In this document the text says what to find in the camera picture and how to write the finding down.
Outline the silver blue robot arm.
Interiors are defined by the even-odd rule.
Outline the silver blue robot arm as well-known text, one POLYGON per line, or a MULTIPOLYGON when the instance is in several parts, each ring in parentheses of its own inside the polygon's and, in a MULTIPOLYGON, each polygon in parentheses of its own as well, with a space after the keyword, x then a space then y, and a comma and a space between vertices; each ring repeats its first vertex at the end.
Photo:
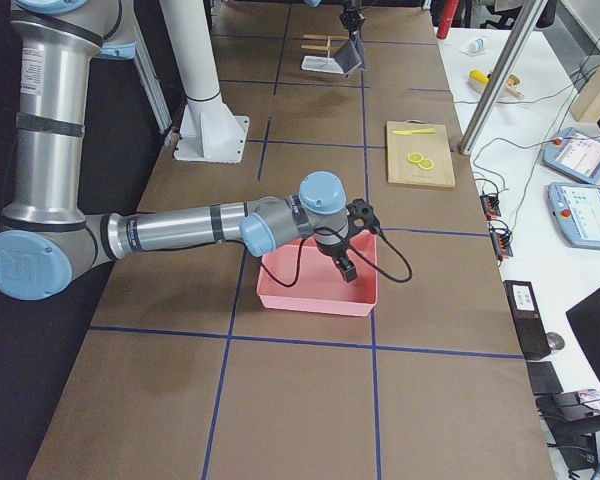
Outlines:
POLYGON ((365 22, 365 17, 362 13, 362 2, 360 0, 303 0, 303 3, 313 8, 322 4, 340 5, 342 12, 339 15, 339 20, 349 33, 359 31, 365 22))
POLYGON ((86 215, 77 205, 90 63, 131 58, 139 38, 130 1, 15 1, 21 37, 16 185, 1 214, 0 291, 42 300, 94 267, 135 253, 240 242, 260 257, 313 239, 345 280, 353 209, 340 179, 306 176, 284 199, 121 216, 86 215))

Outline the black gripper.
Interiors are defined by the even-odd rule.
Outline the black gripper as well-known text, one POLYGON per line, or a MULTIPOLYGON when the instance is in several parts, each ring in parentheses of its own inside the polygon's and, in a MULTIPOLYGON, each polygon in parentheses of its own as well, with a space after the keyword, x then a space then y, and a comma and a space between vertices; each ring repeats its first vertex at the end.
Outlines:
POLYGON ((339 19, 346 30, 359 30, 365 21, 362 14, 362 2, 360 0, 345 1, 339 19))
POLYGON ((348 233, 338 232, 330 227, 318 227, 315 229, 315 241, 318 250, 332 258, 346 283, 357 279, 356 267, 347 254, 350 247, 348 233))

